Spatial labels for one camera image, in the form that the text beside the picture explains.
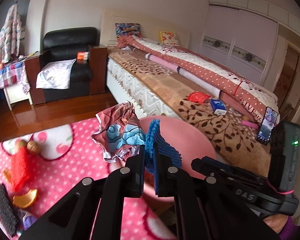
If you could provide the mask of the person's right hand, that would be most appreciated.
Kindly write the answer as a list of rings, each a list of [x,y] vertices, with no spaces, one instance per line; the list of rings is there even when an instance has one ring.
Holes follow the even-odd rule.
[[[287,237],[295,230],[295,224],[293,223],[292,217],[280,213],[268,216],[264,218],[263,221],[281,236]]]

